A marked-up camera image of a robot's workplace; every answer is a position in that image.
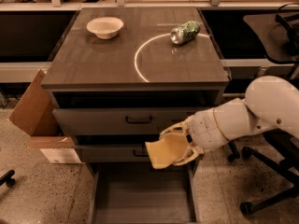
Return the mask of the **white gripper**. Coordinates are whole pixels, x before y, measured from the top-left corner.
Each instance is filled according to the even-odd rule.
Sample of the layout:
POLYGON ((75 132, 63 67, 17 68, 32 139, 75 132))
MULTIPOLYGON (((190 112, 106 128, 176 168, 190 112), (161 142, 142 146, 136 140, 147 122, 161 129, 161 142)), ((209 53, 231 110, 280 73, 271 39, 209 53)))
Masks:
POLYGON ((188 141, 194 142, 186 148, 180 158, 174 161, 175 166, 185 165, 203 155, 205 151, 218 149, 229 142, 218 127, 214 108, 198 111, 185 120, 173 124, 164 129, 159 138, 168 134, 183 135, 188 141))

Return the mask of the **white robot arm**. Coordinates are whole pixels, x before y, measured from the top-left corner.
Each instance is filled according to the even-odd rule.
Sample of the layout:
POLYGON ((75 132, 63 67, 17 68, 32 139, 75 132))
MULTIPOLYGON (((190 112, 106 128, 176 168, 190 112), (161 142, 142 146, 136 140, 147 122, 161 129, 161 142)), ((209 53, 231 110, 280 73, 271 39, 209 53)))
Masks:
POLYGON ((278 128, 299 136, 299 90, 280 77, 252 81, 243 99, 198 111, 161 133, 156 168, 182 165, 239 137, 278 128))

